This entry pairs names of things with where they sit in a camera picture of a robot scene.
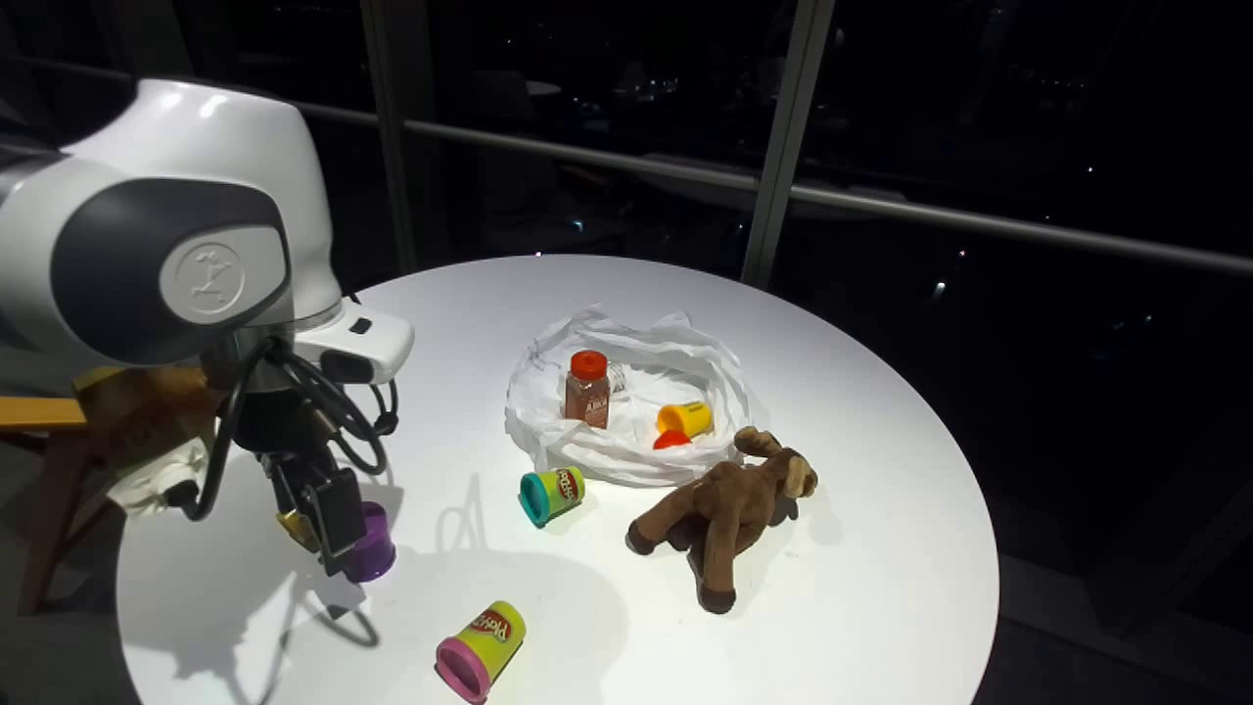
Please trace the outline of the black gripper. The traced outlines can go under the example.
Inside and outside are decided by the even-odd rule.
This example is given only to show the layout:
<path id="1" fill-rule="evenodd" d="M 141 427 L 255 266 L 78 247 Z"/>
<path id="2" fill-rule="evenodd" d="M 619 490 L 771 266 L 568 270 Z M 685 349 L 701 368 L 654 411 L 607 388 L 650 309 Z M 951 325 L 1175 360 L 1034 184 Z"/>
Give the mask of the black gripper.
<path id="1" fill-rule="evenodd" d="M 329 431 L 298 392 L 243 400 L 239 447 L 251 450 L 270 486 L 274 509 L 302 509 L 317 533 L 317 560 L 329 576 L 345 572 L 360 541 L 360 486 L 329 454 Z"/>

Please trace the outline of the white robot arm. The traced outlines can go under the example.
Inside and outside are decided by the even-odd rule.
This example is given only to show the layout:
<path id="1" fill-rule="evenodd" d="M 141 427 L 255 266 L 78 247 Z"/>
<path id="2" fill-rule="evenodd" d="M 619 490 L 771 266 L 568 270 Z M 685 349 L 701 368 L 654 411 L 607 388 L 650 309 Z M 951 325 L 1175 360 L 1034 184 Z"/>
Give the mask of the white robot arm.
<path id="1" fill-rule="evenodd" d="M 415 329 L 341 290 L 317 145 L 298 106 L 145 78 L 98 133 L 20 157 L 0 188 L 0 356 L 12 380 L 196 364 L 227 396 L 208 470 L 176 490 L 200 521 L 251 450 L 294 541 L 352 584 L 395 560 L 360 494 L 388 466 Z"/>

